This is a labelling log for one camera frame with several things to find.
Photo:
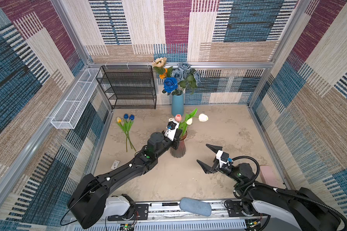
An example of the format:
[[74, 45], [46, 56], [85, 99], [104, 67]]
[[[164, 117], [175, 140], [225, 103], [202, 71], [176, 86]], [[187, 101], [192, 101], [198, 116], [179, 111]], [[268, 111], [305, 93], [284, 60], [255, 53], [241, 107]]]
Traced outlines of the dark red glass vase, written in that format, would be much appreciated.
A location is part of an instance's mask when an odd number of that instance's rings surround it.
[[186, 145], [185, 145], [185, 138], [187, 137], [188, 133], [185, 132], [184, 136], [180, 138], [180, 142], [178, 145], [178, 148], [175, 150], [173, 148], [170, 149], [170, 153], [175, 158], [182, 158], [186, 153]]

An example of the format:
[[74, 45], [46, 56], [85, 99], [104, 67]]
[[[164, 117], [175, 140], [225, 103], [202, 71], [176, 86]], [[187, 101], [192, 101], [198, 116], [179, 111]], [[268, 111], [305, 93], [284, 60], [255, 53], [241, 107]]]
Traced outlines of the white tulip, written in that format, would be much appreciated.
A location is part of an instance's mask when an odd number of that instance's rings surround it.
[[194, 119], [197, 119], [199, 122], [207, 122], [209, 120], [209, 117], [206, 114], [204, 114], [204, 113], [198, 114], [197, 108], [195, 108], [191, 113], [185, 115], [184, 122], [189, 118], [192, 118], [193, 121], [194, 121]]
[[181, 134], [181, 138], [183, 138], [186, 135], [187, 132], [187, 128], [189, 125], [191, 125], [193, 122], [192, 118], [187, 119], [182, 125], [182, 134]]

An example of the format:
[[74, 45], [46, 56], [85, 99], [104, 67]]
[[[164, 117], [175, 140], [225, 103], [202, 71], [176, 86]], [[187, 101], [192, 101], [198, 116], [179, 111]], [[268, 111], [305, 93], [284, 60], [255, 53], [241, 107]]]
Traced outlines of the pink tulip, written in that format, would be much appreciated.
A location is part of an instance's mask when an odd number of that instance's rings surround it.
[[174, 119], [176, 122], [180, 123], [182, 121], [182, 116], [180, 114], [177, 114]]

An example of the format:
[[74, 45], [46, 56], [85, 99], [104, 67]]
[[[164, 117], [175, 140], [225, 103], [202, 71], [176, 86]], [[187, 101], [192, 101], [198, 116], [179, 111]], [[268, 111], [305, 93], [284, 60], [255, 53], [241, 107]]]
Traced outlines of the teal ceramic vase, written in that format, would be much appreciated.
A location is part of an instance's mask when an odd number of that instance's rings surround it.
[[184, 114], [184, 94], [172, 95], [171, 114], [172, 116]]

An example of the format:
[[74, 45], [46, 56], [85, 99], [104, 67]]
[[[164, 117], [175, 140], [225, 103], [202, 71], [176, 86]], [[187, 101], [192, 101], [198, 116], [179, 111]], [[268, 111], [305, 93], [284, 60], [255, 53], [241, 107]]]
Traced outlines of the dark blue rose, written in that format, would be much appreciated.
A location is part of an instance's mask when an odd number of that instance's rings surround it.
[[163, 82], [163, 94], [167, 95], [179, 95], [180, 92], [178, 90], [178, 82], [175, 78], [170, 77], [170, 78], [165, 78]]

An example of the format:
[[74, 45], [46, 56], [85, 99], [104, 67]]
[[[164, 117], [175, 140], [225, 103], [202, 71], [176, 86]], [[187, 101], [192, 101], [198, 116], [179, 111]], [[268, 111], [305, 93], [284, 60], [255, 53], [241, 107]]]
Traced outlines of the light blue rose bunch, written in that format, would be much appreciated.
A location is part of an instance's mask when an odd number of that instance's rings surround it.
[[200, 72], [192, 68], [189, 63], [179, 63], [178, 68], [171, 72], [171, 77], [177, 81], [177, 87], [171, 92], [172, 95], [182, 95], [186, 89], [193, 94], [201, 82]]

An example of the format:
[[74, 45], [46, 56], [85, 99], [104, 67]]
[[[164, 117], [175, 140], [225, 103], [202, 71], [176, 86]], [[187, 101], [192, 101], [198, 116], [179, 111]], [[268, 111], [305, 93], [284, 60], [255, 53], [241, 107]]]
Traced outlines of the orange marigold flower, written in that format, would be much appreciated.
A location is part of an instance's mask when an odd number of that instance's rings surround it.
[[167, 73], [168, 73], [168, 69], [165, 68], [165, 69], [164, 69], [164, 73], [161, 74], [161, 75], [159, 75], [160, 79], [161, 79], [161, 80], [165, 79], [165, 78], [167, 77]]

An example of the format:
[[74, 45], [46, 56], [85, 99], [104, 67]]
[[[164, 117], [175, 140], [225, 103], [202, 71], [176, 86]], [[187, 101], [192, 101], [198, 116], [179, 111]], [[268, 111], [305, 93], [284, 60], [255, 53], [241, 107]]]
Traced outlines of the cream sunflower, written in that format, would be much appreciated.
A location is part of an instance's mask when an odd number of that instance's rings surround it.
[[164, 75], [166, 73], [166, 70], [165, 70], [166, 64], [167, 64], [167, 58], [166, 57], [160, 57], [160, 58], [157, 58], [152, 63], [152, 67], [159, 75]]

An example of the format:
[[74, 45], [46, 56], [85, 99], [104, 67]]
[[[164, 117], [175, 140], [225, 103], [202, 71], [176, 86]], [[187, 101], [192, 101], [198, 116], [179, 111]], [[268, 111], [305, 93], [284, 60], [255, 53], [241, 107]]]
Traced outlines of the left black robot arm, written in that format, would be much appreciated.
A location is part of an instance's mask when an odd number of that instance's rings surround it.
[[67, 203], [81, 227], [88, 229], [104, 216], [107, 198], [112, 192], [152, 170], [158, 158], [170, 148], [177, 149], [182, 132], [181, 129], [155, 132], [130, 162], [105, 174], [84, 176]]

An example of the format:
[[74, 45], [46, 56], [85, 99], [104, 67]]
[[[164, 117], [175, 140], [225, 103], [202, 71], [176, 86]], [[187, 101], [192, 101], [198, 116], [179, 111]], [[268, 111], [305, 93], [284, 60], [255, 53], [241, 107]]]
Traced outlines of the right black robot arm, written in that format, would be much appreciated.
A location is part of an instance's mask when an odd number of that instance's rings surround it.
[[221, 146], [206, 146], [216, 154], [213, 165], [197, 163], [206, 174], [220, 172], [234, 180], [233, 194], [240, 200], [244, 215], [266, 214], [302, 231], [337, 231], [340, 224], [347, 231], [347, 218], [310, 189], [288, 190], [258, 182], [260, 165], [254, 158], [230, 158]]

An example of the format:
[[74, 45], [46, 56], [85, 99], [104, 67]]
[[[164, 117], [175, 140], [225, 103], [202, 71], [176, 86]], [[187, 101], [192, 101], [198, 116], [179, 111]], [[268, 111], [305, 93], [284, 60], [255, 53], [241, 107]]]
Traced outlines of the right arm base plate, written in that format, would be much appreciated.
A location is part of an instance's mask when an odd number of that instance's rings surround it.
[[253, 208], [252, 203], [243, 201], [226, 200], [224, 206], [229, 217], [257, 217], [260, 216]]

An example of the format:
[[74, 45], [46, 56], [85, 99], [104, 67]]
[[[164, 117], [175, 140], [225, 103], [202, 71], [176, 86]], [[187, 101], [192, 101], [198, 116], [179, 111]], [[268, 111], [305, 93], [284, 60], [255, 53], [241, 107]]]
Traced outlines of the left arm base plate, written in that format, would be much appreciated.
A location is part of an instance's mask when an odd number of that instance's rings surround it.
[[136, 204], [131, 206], [121, 218], [126, 221], [147, 220], [149, 204]]

